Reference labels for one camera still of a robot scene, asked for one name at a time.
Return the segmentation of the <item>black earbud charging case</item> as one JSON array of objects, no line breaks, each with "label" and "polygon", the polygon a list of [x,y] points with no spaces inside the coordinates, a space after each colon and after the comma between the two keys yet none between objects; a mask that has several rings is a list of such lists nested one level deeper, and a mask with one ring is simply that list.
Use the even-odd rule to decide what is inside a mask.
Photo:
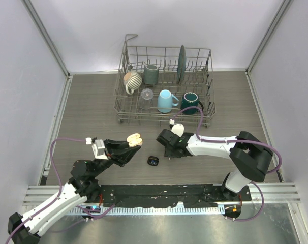
[{"label": "black earbud charging case", "polygon": [[159,158],[155,156],[149,156],[147,163],[151,166],[157,166],[159,164]]}]

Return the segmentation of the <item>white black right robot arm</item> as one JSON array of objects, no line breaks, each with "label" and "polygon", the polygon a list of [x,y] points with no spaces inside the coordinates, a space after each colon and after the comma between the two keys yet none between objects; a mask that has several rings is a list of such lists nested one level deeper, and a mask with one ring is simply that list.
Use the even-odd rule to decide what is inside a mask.
[{"label": "white black right robot arm", "polygon": [[224,200],[234,200],[250,182],[264,182],[273,152],[251,133],[241,131],[238,136],[207,137],[184,132],[178,135],[163,129],[156,141],[165,147],[165,156],[214,156],[231,160],[236,170],[228,173],[221,186]]}]

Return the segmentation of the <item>pink white earbud case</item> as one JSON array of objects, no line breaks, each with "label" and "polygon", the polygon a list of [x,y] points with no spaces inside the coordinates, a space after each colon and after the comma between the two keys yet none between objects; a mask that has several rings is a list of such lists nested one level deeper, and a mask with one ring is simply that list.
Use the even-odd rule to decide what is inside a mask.
[{"label": "pink white earbud case", "polygon": [[127,137],[127,143],[129,147],[141,146],[143,144],[143,140],[139,133],[134,133]]}]

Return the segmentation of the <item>grey green cup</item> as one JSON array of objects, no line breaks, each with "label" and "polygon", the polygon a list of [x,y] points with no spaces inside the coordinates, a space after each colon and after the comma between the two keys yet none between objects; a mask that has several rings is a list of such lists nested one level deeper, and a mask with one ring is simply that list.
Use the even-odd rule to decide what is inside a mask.
[{"label": "grey green cup", "polygon": [[146,64],[143,72],[143,82],[147,85],[156,85],[159,79],[159,67]]}]

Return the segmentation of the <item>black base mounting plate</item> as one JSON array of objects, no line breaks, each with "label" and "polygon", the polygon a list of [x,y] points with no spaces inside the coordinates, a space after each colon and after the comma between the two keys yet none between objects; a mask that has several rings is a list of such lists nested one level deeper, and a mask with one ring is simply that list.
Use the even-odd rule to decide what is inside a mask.
[{"label": "black base mounting plate", "polygon": [[183,203],[186,208],[215,207],[218,202],[250,202],[250,189],[245,186],[237,195],[223,195],[222,186],[214,184],[188,185],[102,185],[96,193],[105,207],[115,204],[124,208],[174,208]]}]

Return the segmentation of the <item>light blue mug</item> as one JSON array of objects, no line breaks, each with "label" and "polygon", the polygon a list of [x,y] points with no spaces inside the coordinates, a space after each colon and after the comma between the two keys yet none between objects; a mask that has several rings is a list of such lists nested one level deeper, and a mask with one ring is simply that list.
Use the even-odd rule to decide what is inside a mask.
[{"label": "light blue mug", "polygon": [[158,97],[158,111],[161,113],[169,113],[173,107],[179,105],[179,99],[171,93],[171,91],[161,90]]}]

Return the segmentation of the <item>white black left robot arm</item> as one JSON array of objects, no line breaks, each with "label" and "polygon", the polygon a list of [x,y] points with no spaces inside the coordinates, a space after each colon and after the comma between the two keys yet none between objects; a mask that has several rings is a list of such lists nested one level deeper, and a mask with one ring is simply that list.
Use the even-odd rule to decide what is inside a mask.
[{"label": "white black left robot arm", "polygon": [[56,194],[23,215],[12,214],[8,222],[8,241],[38,243],[41,236],[71,209],[82,203],[96,202],[101,193],[96,177],[113,164],[119,167],[127,164],[140,150],[143,140],[135,133],[125,141],[87,137],[82,142],[92,147],[94,159],[77,160],[71,178],[59,185]]}]

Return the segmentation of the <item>aluminium frame rail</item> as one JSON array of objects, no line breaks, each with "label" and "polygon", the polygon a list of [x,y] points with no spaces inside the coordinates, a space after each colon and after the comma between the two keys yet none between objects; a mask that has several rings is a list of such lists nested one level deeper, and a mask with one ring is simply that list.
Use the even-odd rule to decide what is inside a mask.
[{"label": "aluminium frame rail", "polygon": [[61,71],[63,72],[64,76],[67,78],[70,75],[70,72],[68,71],[62,57],[59,54],[58,49],[56,48],[53,40],[51,39],[47,29],[45,28],[45,25],[43,24],[39,14],[37,13],[32,1],[30,0],[22,0],[21,1],[26,8],[27,12],[29,13],[30,17],[32,18],[32,21],[34,22],[36,28],[38,29],[41,37],[45,41],[47,47],[49,48],[51,54],[53,55],[55,61],[59,65]]}]

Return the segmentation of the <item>dark green plate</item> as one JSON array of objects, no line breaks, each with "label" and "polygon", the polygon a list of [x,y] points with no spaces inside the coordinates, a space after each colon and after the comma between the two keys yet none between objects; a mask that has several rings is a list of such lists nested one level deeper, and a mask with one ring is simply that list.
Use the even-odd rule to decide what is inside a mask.
[{"label": "dark green plate", "polygon": [[178,67],[177,67],[177,83],[178,84],[181,83],[184,79],[186,63],[187,63],[186,50],[185,50],[184,45],[182,45],[180,48],[180,52],[179,52]]}]

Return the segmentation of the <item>dark green mug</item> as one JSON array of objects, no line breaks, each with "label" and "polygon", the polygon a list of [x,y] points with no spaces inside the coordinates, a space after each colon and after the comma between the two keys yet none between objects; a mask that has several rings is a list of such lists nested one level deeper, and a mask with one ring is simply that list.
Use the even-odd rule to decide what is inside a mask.
[{"label": "dark green mug", "polygon": [[186,110],[188,107],[200,107],[202,111],[204,109],[202,102],[199,100],[199,96],[193,92],[187,92],[183,94],[180,109],[182,110],[183,114],[187,115],[193,115],[198,112],[196,108],[190,108]]}]

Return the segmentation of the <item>striped beige mug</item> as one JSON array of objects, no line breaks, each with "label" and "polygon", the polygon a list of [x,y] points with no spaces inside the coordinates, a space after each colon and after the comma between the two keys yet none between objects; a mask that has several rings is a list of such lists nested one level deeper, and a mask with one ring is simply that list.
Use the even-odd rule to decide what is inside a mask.
[{"label": "striped beige mug", "polygon": [[127,72],[124,77],[124,86],[128,95],[132,95],[142,84],[142,77],[139,73],[130,71]]}]

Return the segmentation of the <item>clear drinking glass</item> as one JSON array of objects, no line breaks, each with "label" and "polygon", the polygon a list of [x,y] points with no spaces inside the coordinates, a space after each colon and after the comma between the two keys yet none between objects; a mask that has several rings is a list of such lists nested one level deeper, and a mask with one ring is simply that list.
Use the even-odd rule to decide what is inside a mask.
[{"label": "clear drinking glass", "polygon": [[149,88],[145,88],[141,91],[139,96],[139,107],[143,110],[148,110],[152,107],[153,91]]}]

